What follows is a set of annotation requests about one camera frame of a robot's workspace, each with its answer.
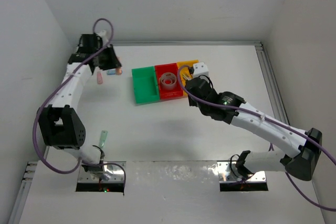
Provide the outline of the orange eraser stick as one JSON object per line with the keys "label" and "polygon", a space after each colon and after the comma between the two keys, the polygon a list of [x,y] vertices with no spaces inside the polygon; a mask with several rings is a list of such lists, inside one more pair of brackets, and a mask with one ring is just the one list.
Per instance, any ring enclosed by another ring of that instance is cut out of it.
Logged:
{"label": "orange eraser stick", "polygon": [[122,75],[122,67],[119,67],[119,68],[116,68],[115,69],[115,73],[116,73],[116,75]]}

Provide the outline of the green eraser stick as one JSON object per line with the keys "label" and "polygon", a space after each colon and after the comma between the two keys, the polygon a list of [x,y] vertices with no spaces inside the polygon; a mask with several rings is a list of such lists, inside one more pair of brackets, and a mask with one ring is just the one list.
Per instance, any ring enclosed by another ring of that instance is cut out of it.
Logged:
{"label": "green eraser stick", "polygon": [[99,139],[99,147],[100,148],[103,148],[105,146],[107,136],[108,136],[108,131],[106,131],[106,130],[101,131],[100,139]]}

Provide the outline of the pink eraser stick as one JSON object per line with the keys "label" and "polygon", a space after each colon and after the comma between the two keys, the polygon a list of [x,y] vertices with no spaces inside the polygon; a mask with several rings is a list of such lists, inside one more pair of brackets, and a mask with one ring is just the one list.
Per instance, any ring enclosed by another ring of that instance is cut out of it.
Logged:
{"label": "pink eraser stick", "polygon": [[97,84],[103,84],[103,77],[101,71],[97,72]]}

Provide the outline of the blue eraser stick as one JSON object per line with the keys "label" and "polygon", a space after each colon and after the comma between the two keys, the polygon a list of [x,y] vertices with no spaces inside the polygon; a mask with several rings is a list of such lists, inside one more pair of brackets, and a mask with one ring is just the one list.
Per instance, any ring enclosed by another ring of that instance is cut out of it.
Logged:
{"label": "blue eraser stick", "polygon": [[117,72],[115,69],[107,70],[107,75],[116,75]]}

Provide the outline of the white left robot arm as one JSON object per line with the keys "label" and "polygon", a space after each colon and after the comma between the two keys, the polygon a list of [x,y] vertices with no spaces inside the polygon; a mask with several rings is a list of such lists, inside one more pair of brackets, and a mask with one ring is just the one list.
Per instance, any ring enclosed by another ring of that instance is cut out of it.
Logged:
{"label": "white left robot arm", "polygon": [[100,152],[94,141],[86,139],[86,129],[77,107],[83,89],[96,69],[116,70],[122,65],[105,30],[83,34],[71,54],[66,73],[57,88],[38,109],[34,124],[46,146],[64,151],[85,164],[97,165]]}

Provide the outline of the wide clear tape roll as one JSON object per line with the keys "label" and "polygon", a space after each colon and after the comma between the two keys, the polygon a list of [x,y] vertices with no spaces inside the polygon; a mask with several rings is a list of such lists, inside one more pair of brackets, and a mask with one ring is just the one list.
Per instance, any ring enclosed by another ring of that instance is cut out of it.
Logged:
{"label": "wide clear tape roll", "polygon": [[175,89],[177,84],[177,77],[171,72],[166,72],[161,75],[159,78],[160,86],[163,90],[171,91]]}

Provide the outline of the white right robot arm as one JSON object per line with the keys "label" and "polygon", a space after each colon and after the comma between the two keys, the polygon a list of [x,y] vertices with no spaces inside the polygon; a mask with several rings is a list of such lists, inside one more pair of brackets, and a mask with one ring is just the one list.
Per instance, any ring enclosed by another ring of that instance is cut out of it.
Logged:
{"label": "white right robot arm", "polygon": [[256,109],[244,98],[229,92],[218,93],[209,78],[196,77],[186,81],[190,106],[196,106],[205,116],[245,129],[278,147],[278,152],[243,151],[233,171],[246,179],[258,171],[287,172],[293,177],[310,181],[321,151],[322,133],[289,127]]}

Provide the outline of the small clear tape roll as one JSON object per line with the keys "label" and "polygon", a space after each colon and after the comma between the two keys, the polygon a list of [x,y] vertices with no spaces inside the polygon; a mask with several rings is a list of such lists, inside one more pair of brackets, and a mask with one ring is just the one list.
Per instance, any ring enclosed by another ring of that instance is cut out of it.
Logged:
{"label": "small clear tape roll", "polygon": [[163,84],[166,85],[166,86],[170,86],[174,83],[174,80],[171,79],[171,78],[164,78],[163,79]]}

